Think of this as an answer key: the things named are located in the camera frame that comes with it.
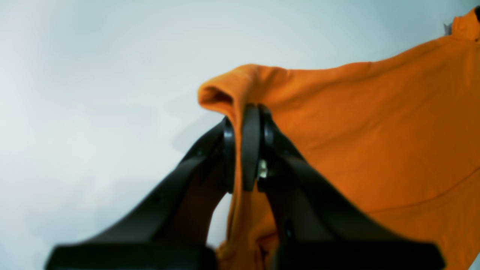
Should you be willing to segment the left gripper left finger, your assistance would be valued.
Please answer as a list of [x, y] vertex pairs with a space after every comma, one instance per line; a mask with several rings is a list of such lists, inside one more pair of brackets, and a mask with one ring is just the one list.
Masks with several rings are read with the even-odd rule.
[[225, 117], [125, 217], [85, 241], [56, 246], [45, 269], [217, 270], [206, 241], [218, 203], [233, 192], [234, 160]]

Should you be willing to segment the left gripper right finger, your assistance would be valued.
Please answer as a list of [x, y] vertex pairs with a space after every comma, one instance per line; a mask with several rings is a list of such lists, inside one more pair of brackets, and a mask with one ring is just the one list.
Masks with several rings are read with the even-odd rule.
[[279, 130], [266, 106], [247, 105], [242, 188], [264, 193], [280, 247], [273, 270], [443, 270], [435, 244], [386, 229], [346, 199]]

